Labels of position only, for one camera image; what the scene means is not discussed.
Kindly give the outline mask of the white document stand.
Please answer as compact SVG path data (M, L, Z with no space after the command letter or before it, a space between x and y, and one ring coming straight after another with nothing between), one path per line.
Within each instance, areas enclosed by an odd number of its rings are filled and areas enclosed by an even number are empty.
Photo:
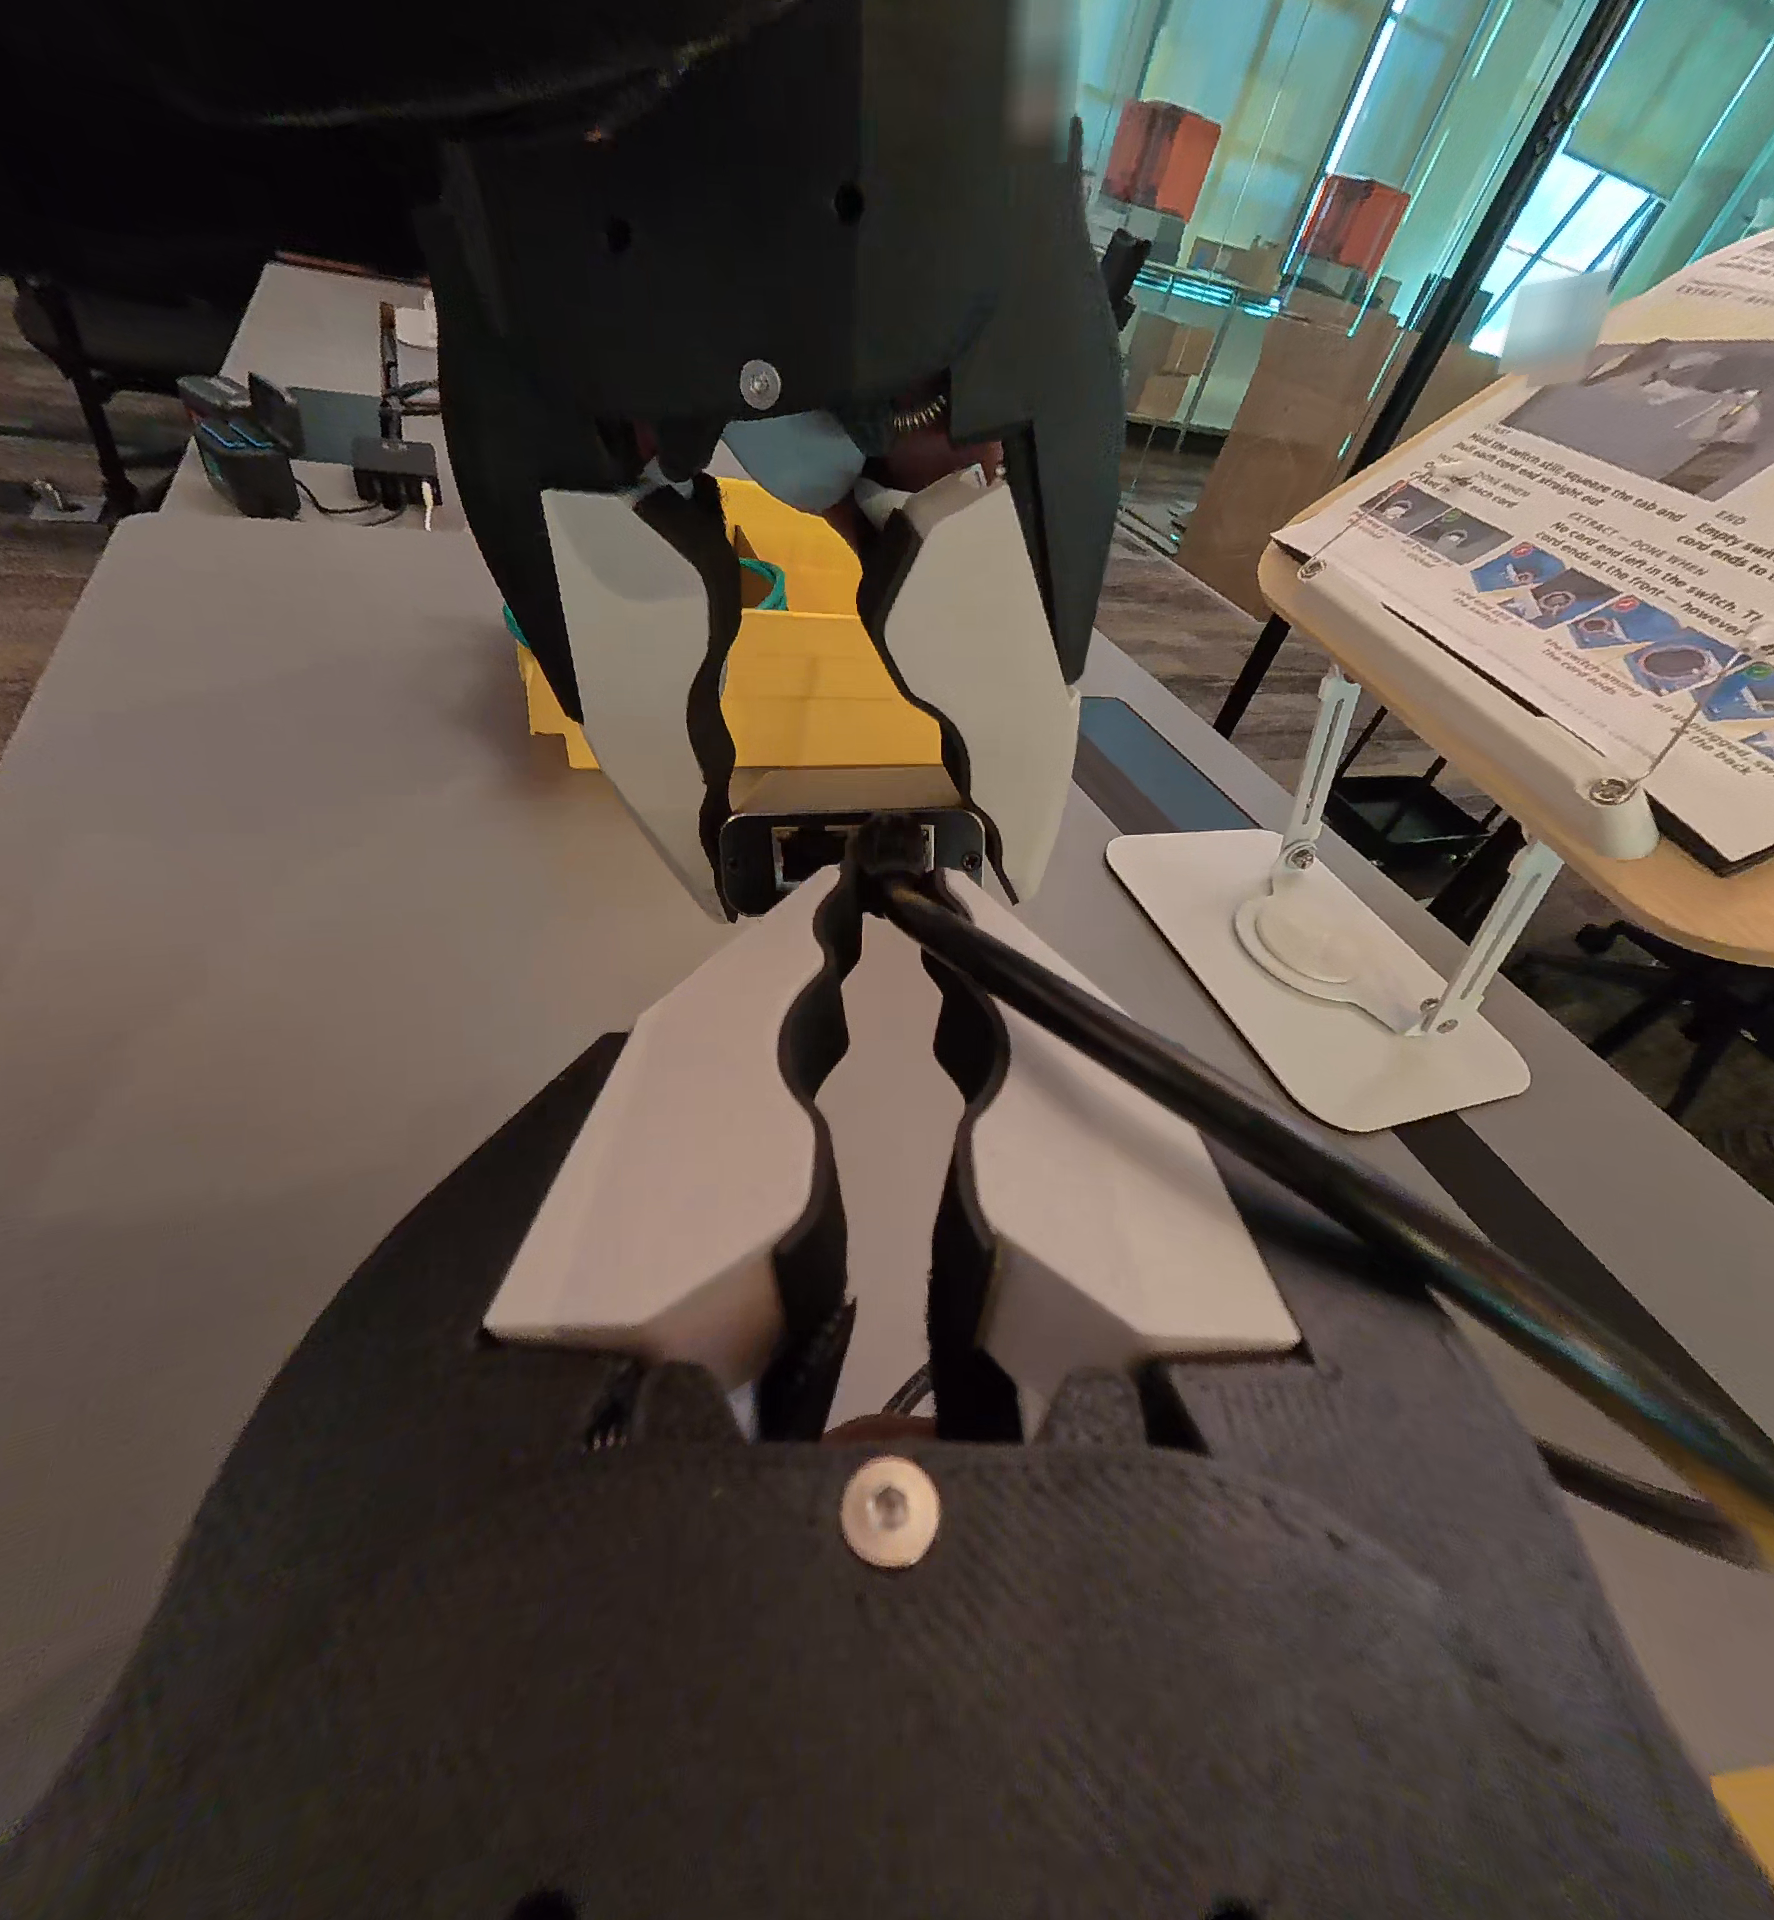
M1501 960L1570 848L1623 862L1662 841L1644 791L1662 752L1593 747L1401 621L1372 584L1367 558L1344 558L1367 519L1367 489L1348 489L1344 506L1311 519L1286 576L1303 600L1303 632L1332 653L1286 828L1126 832L1108 847L1109 877L1281 1090L1356 1135L1528 1090L1523 1057L1483 1015ZM1501 775L1501 799L1528 836L1453 973L1322 860L1332 789L1367 689L1432 754L1473 754Z

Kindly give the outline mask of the person's left forearm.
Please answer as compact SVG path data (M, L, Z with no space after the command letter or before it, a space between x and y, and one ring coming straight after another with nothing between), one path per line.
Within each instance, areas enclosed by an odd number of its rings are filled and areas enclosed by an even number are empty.
M0 4L0 276L422 276L441 133L572 51L577 4Z

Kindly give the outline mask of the black ethernet splitter box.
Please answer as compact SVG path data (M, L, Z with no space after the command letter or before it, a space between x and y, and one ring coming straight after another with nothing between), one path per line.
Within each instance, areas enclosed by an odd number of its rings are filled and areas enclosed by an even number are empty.
M943 766L762 766L729 780L717 836L729 914L762 917L809 877L840 873L878 816L913 821L925 873L996 882L987 821Z

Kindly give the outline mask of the black battery charger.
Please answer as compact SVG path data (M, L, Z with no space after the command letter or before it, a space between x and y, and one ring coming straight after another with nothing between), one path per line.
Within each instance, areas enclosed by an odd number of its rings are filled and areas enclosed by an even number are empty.
M240 519L300 519L291 453L258 420L249 387L228 377L178 377L173 392L220 501Z

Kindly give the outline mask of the black stand pole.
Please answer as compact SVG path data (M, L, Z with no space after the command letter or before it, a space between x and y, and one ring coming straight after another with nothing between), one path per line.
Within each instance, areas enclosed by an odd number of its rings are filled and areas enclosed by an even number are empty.
M1463 367L1483 367L1471 347L1479 282L1629 13L1634 4L1386 4L1309 200L1322 172L1356 172L1405 187L1411 208L1378 276L1367 282L1296 261L1303 200L1270 318L1270 328L1277 318L1355 328L1360 314L1391 314L1419 336L1344 480L1401 442L1439 373L1459 379ZM1212 710L1217 735L1249 710L1286 640L1289 628L1265 614Z

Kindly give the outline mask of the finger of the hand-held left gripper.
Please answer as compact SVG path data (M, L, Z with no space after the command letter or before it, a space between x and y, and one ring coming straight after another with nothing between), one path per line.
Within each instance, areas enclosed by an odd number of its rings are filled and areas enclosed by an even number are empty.
M987 828L996 877L1006 898L1031 898L1066 816L1078 694L1012 491L947 476L896 501L857 606L896 689L937 716L947 775Z
M541 523L596 766L694 904L729 922L720 832L741 754L720 694L741 554L720 481L549 489Z

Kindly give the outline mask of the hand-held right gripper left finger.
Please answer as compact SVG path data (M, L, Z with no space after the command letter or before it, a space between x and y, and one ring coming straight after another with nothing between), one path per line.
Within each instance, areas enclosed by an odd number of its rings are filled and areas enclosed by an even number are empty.
M488 1338L705 1366L757 1430L827 1429L857 1304L822 1085L857 958L857 882L822 868L633 1024Z

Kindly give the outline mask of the printed instruction sheet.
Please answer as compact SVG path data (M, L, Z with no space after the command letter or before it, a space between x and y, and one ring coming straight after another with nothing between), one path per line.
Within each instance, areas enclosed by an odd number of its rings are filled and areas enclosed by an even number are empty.
M1271 537L1625 780L1712 873L1774 860L1774 229L1610 314L1570 379L1504 377Z

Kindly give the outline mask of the blue table mat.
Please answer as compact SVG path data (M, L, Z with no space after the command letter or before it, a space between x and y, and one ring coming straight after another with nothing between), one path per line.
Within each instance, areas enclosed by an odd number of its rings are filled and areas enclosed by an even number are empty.
M1126 836L1245 832L1254 818L1116 694L1083 694L1077 789Z

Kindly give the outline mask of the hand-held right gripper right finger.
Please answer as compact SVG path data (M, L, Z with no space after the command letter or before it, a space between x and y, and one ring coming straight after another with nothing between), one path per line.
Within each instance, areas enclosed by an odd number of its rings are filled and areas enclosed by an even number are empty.
M1206 1135L947 958L925 971L962 1094L925 1310L943 1436L1021 1439L1077 1368L1296 1357Z

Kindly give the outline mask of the yellow plastic bin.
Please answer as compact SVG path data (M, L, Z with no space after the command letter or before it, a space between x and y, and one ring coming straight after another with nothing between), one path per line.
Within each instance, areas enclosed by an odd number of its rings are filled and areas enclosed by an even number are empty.
M861 554L842 530L717 480L741 563L779 573L779 602L745 602L720 672L720 716L741 769L943 766L943 723L893 678L857 614Z

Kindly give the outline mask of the black office chair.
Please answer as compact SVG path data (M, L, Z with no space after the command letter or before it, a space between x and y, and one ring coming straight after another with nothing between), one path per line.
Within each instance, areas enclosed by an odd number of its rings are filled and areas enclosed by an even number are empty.
M56 276L15 276L15 328L78 392L104 480L104 523L149 512L168 481L140 489L106 420L115 392L178 397L178 377L220 377L245 318L235 300L125 300Z

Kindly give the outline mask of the black usb hub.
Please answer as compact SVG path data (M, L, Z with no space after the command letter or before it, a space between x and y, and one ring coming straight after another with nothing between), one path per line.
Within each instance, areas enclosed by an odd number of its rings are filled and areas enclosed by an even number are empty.
M380 510L441 510L442 506L442 480L441 480L441 445L422 437L397 434L368 434L348 437L348 476L352 491L368 506Z

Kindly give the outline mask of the cardboard box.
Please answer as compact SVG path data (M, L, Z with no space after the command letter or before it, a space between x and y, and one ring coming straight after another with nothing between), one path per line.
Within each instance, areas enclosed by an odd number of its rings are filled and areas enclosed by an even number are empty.
M1414 332L1391 314L1355 328L1277 318L1260 347L1238 420L1179 537L1179 563L1265 618L1260 558L1277 529L1339 489L1378 420Z

